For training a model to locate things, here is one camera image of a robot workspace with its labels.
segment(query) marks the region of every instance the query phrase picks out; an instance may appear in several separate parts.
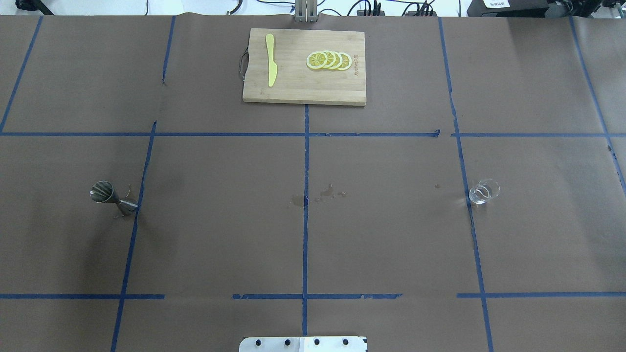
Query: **knife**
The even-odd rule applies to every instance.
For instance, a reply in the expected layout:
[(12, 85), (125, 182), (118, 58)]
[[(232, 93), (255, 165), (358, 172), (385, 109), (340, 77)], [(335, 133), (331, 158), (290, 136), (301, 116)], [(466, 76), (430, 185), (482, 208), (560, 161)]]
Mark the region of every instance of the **knife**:
[(267, 45), (267, 61), (269, 63), (267, 85), (273, 86), (278, 75), (278, 65), (274, 62), (274, 35), (268, 33), (265, 36), (265, 44)]

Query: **logo on cutting board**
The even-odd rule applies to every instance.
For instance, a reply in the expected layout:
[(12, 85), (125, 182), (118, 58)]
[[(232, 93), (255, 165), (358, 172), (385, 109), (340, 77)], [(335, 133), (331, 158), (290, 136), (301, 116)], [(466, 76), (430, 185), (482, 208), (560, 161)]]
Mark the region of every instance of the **logo on cutting board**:
[(352, 59), (352, 66), (354, 67), (354, 75), (359, 75), (359, 55), (354, 55), (354, 59)]

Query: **wooden cutting board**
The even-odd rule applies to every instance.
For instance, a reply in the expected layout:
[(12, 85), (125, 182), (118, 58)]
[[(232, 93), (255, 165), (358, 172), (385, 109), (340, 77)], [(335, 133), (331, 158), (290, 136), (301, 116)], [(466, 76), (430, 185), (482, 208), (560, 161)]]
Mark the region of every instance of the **wooden cutting board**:
[[(274, 61), (278, 65), (272, 87), (268, 86), (268, 33), (274, 35)], [(352, 67), (345, 71), (308, 68), (308, 55), (322, 50), (351, 55)], [(360, 106), (366, 103), (363, 32), (252, 28), (248, 52), (244, 101)]]

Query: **shot glass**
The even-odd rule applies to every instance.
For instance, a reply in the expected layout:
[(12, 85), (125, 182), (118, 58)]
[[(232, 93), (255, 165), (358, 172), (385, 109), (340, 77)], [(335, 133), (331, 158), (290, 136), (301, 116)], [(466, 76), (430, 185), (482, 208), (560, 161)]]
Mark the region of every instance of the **shot glass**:
[(500, 194), (500, 185), (493, 179), (480, 180), (469, 190), (469, 199), (480, 205), (489, 202)]

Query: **white plate with holes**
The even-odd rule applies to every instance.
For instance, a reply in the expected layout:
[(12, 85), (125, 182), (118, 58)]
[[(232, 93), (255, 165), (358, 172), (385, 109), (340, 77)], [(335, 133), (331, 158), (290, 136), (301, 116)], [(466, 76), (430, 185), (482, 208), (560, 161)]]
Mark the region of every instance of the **white plate with holes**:
[(367, 352), (362, 336), (307, 336), (245, 338), (239, 352)]

